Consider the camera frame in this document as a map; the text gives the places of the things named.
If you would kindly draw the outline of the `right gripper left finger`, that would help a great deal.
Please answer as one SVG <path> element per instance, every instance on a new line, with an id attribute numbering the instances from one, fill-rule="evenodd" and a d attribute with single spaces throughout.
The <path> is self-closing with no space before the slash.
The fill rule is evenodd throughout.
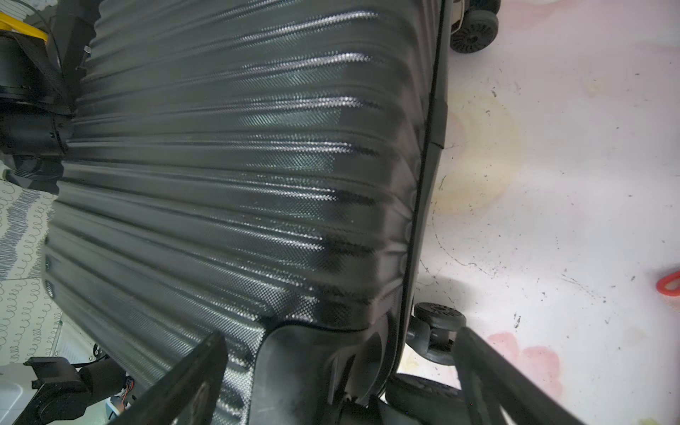
<path id="1" fill-rule="evenodd" d="M 227 365 L 225 338 L 215 331 L 113 423 L 210 424 Z"/>

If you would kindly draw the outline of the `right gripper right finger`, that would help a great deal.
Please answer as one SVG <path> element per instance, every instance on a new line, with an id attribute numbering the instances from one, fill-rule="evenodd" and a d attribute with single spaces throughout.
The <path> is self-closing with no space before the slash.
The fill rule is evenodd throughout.
<path id="1" fill-rule="evenodd" d="M 470 328 L 457 332 L 455 367 L 473 424 L 563 424 L 581 421 L 552 400 Z"/>

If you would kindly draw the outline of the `black hard-shell suitcase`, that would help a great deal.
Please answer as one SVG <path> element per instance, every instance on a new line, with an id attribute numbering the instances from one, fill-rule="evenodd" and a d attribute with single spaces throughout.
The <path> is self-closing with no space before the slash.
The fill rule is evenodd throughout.
<path id="1" fill-rule="evenodd" d="M 221 332 L 210 424 L 466 424 L 400 375 L 447 58 L 498 1 L 104 1 L 44 247 L 135 383 Z"/>

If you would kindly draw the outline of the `red white work glove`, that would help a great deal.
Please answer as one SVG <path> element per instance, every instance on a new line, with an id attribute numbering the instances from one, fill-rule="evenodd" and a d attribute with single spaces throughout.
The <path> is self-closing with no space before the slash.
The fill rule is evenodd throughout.
<path id="1" fill-rule="evenodd" d="M 673 272 L 661 278 L 655 285 L 658 293 L 665 297 L 680 296 L 680 271 Z"/>

